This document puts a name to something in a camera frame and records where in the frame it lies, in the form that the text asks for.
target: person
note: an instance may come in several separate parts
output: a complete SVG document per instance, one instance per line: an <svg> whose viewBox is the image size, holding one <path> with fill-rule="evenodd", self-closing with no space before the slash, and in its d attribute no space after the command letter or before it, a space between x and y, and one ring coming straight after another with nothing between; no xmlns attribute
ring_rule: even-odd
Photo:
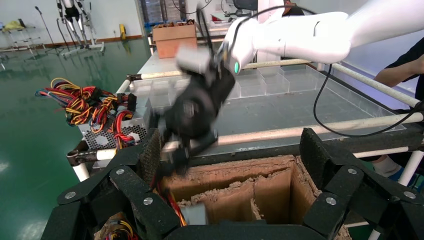
<svg viewBox="0 0 424 240"><path fill-rule="evenodd" d="M386 86L394 87L416 77L418 77L418 83L415 88L415 98L422 101L424 100L424 37L395 62L381 70L374 80ZM396 110L396 112L404 114L408 111L401 109ZM402 166L406 165L410 156L410 152L402 152L366 157L362 160L371 162L376 173L397 181L404 171Z"/></svg>
<svg viewBox="0 0 424 240"><path fill-rule="evenodd" d="M284 1L284 13L282 17L286 16L304 16L304 11L296 5L296 3L291 2L290 0Z"/></svg>

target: white wall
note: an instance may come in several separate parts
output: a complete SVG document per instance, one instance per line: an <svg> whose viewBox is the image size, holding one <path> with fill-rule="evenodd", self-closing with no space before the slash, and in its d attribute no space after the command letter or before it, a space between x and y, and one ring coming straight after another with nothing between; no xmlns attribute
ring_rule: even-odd
<svg viewBox="0 0 424 240"><path fill-rule="evenodd" d="M85 0L83 5L87 12L90 11L90 2L92 7L90 14L96 30L95 38L114 38L114 30L116 37L119 37L119 24L125 25L129 36L142 34L135 0ZM49 35L35 6L41 10L53 41L62 43L63 39L56 25L59 12L55 0L0 0L0 22L7 24L10 21L22 19L26 25L36 27L29 30L32 37L41 37L41 40L36 43L50 44ZM66 27L63 24L60 24L60 27L66 41L70 42ZM0 34L0 48L9 45L7 34Z"/></svg>
<svg viewBox="0 0 424 240"><path fill-rule="evenodd" d="M316 11L317 13L341 11L352 14L366 2L367 0L299 0L298 4L301 7L308 8L312 11ZM424 30L353 48L344 60L346 63L345 66L350 67L367 77L374 78L379 71L396 61L399 56L406 53L423 37ZM338 74L337 72L335 75L393 109L407 108L406 105L401 104L384 94L375 92L375 90L354 79L346 77L343 74ZM395 87L395 89L414 96L416 85L417 79L413 79L408 82L400 83L397 87Z"/></svg>

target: white robotic arm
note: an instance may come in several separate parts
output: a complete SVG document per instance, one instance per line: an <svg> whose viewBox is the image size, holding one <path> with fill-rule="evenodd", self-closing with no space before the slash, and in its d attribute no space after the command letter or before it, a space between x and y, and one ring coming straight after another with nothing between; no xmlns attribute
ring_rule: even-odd
<svg viewBox="0 0 424 240"><path fill-rule="evenodd" d="M331 64L343 60L351 48L424 29L423 12L422 0L370 0L350 16L344 12L271 16L273 20L263 24L249 19L239 27L234 43L236 27L243 20L237 19L222 46L234 44L229 68L235 74L258 51Z"/></svg>

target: screw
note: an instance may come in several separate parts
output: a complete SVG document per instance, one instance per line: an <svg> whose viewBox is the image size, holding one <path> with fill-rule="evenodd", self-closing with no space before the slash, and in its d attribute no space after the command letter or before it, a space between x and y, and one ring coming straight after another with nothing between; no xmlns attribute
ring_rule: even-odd
<svg viewBox="0 0 424 240"><path fill-rule="evenodd" d="M350 174L357 174L358 172L355 170L355 169L353 169L353 168L349 168L348 170L347 170Z"/></svg>
<svg viewBox="0 0 424 240"><path fill-rule="evenodd" d="M70 191L65 195L66 199L71 199L73 197L75 197L75 195L77 195L74 191Z"/></svg>
<svg viewBox="0 0 424 240"><path fill-rule="evenodd" d="M336 200L334 198L332 198L332 197L327 197L325 200L330 205L336 205L336 203L337 203Z"/></svg>
<svg viewBox="0 0 424 240"><path fill-rule="evenodd" d="M150 204L152 204L152 203L153 203L153 198L151 198L151 197L146 197L146 198L143 200L143 203L144 203L144 205L150 205Z"/></svg>
<svg viewBox="0 0 424 240"><path fill-rule="evenodd" d="M124 170L124 169L122 169L122 168L120 168L120 169L116 170L116 174L118 174L118 175L121 175L121 174L123 174L124 172L125 172L125 170Z"/></svg>
<svg viewBox="0 0 424 240"><path fill-rule="evenodd" d="M404 191L404 192L403 192L403 194L404 194L405 196L407 196L408 198L410 198L410 199L415 199L415 198L416 198L415 194L413 194L413 193L412 193L412 192L410 192L410 191Z"/></svg>

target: blue shoe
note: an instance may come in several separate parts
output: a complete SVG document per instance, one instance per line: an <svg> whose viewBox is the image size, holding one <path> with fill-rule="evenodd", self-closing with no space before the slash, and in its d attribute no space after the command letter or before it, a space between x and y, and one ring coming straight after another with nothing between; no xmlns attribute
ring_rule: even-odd
<svg viewBox="0 0 424 240"><path fill-rule="evenodd" d="M388 179L393 180L393 181L395 181L395 182L399 181L399 179L401 178L402 173L404 172L404 169L405 169L405 168L401 167L401 168L399 169L399 171L397 171L395 174L393 174L393 175L389 176L389 177L388 177ZM413 185L413 184L414 184L414 182L415 182L415 179L416 179L416 178L417 178L417 175L416 175L416 174L414 174L414 175L412 176L411 180L409 181L408 187L410 187L411 185Z"/></svg>

